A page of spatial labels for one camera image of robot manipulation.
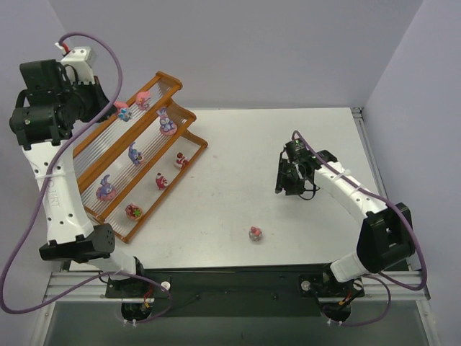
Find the red pink bear toy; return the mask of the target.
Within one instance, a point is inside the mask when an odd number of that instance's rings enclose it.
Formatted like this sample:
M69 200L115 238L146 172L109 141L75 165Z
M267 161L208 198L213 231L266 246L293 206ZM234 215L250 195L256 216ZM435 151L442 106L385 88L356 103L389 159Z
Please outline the red pink bear toy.
M169 181L160 172L156 175L155 182L159 190L165 190L169 186Z

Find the purple bunny pink ring toy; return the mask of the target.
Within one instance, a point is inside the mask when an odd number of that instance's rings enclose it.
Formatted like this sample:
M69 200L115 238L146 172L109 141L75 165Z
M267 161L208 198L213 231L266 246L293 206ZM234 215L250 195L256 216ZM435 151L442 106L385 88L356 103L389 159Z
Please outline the purple bunny pink ring toy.
M159 131L160 131L160 133L165 135L165 136L174 135L177 132L177 125L168 116L166 107L160 108L156 113L157 113L158 118L159 118L159 124L160 124Z

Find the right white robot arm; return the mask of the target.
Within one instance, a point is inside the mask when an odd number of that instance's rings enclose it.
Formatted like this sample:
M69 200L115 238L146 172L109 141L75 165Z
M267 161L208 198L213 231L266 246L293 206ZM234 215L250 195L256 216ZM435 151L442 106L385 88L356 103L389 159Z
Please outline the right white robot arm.
M328 265L326 277L332 283L382 272L416 252L406 205L391 208L372 197L333 154L327 150L314 154L296 138L279 155L275 192L300 196L308 191L306 182L312 184L311 192L317 188L327 192L361 226L356 249Z

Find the red white cake toy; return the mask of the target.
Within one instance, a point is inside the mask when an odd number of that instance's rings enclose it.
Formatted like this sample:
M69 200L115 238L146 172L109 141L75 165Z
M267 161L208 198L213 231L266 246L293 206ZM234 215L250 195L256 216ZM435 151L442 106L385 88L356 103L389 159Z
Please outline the red white cake toy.
M188 163L189 163L189 159L182 152L179 152L176 155L174 166L177 169L184 169L188 165Z

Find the pink toy clear base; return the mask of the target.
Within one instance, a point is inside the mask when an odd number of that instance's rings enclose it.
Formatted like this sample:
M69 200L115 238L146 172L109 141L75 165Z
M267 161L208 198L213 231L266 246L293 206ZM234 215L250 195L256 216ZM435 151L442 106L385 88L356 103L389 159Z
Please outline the pink toy clear base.
M258 227L252 226L249 230L249 238L252 241L260 241L263 237L262 230Z

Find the pink bear green clover toy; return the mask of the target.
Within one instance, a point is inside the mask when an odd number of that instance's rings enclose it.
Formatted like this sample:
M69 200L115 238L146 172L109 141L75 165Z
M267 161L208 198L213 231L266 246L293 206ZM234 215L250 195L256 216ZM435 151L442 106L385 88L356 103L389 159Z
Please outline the pink bear green clover toy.
M143 216L143 210L131 203L125 207L125 214L131 221L138 221Z

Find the pink toy blue glasses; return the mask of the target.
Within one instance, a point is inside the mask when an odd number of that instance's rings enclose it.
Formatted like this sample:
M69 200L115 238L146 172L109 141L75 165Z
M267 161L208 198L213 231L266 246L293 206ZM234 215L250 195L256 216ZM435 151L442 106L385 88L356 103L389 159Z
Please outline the pink toy blue glasses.
M130 107L120 101L114 102L114 106L117 108L117 118L124 121L128 122L132 118L132 112L130 110Z

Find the purple creature pink donut toy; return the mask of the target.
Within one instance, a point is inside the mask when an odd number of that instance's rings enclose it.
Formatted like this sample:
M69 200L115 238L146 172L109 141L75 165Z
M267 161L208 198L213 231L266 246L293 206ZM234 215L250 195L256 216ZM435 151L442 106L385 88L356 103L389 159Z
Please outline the purple creature pink donut toy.
M96 191L96 198L100 201L110 201L117 196L115 187L109 182L109 174L103 176L100 181L100 186Z

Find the purple bunny small toy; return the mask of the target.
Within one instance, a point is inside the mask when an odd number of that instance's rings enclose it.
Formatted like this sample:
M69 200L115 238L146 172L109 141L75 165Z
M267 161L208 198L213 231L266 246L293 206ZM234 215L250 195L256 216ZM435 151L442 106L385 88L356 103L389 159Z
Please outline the purple bunny small toy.
M139 166L144 162L143 154L135 147L135 142L132 142L128 147L128 157L135 166Z

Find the pink blob toy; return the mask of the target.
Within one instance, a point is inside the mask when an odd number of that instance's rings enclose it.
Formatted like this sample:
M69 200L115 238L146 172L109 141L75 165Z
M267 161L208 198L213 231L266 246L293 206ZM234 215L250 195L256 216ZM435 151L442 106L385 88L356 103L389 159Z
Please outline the pink blob toy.
M151 92L149 90L138 92L135 104L140 111L147 111L151 107Z

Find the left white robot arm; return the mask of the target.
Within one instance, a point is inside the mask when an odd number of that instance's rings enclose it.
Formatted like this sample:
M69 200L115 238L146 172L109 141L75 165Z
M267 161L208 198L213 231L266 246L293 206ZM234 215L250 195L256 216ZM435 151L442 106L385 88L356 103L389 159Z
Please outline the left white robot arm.
M74 123L106 120L116 110L113 101L98 81L72 82L55 60L22 63L19 70L27 88L9 125L32 167L47 218L41 259L89 263L116 277L137 274L139 261L116 247L112 227L95 226L87 216L73 165Z

